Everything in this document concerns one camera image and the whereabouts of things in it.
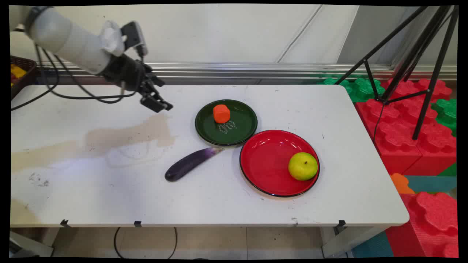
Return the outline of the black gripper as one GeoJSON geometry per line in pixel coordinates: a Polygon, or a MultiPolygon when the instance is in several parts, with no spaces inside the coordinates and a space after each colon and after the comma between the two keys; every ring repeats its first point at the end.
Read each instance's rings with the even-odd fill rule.
{"type": "Polygon", "coordinates": [[[152,67],[140,60],[134,60],[125,54],[118,57],[111,55],[110,62],[100,76],[118,87],[124,84],[126,91],[140,92],[140,104],[156,113],[162,110],[170,111],[173,108],[173,105],[165,101],[154,87],[154,85],[162,87],[165,82],[153,72],[152,67]],[[153,85],[147,84],[147,80],[151,80],[153,85]]]}

